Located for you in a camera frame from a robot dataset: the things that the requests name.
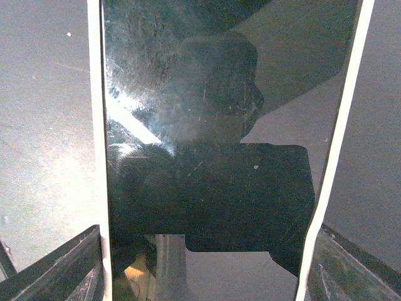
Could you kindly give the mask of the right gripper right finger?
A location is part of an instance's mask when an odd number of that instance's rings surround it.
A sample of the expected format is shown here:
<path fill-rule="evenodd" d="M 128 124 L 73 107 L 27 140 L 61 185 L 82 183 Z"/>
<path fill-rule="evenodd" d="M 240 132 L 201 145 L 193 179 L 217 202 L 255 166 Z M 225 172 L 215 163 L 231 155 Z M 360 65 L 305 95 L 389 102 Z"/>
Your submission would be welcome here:
<path fill-rule="evenodd" d="M 308 291 L 312 300 L 400 300 L 400 273 L 324 224 Z"/>

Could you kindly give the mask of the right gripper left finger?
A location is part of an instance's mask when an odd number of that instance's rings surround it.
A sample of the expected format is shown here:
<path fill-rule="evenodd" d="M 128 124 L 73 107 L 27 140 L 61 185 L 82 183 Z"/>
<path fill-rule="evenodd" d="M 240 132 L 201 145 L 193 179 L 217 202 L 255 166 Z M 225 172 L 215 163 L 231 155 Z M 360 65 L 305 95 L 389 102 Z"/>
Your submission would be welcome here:
<path fill-rule="evenodd" d="M 36 263 L 1 282 L 1 300 L 102 300 L 100 227 L 90 226 Z"/>

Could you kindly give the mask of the phone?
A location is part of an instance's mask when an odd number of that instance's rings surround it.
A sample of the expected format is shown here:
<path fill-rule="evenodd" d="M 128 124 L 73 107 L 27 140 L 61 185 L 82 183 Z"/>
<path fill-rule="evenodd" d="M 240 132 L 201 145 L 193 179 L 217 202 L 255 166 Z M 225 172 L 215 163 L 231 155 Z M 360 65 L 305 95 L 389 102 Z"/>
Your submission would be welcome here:
<path fill-rule="evenodd" d="M 114 280 L 139 257 L 165 300 L 184 253 L 268 252 L 297 278 L 316 210 L 308 151 L 246 143 L 269 104 L 236 26 L 268 1 L 100 1 Z"/>

